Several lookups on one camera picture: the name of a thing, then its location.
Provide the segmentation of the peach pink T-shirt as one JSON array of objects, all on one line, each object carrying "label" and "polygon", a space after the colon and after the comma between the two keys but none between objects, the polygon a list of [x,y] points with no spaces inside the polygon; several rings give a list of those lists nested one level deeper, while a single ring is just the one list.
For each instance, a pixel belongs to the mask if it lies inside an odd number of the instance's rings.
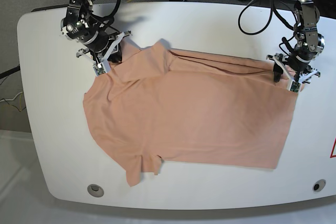
[{"label": "peach pink T-shirt", "polygon": [[163,161],[275,169],[298,94],[259,60],[123,45],[124,60],[95,78],[83,109],[96,143],[126,173]]}]

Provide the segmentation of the red warning triangle sticker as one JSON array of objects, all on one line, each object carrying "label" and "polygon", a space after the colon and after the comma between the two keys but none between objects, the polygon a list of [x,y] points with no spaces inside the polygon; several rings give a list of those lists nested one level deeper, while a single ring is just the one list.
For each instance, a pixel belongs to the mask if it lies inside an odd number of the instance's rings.
[{"label": "red warning triangle sticker", "polygon": [[334,157],[336,157],[336,139],[334,140],[332,151],[330,154],[330,158],[334,158]]}]

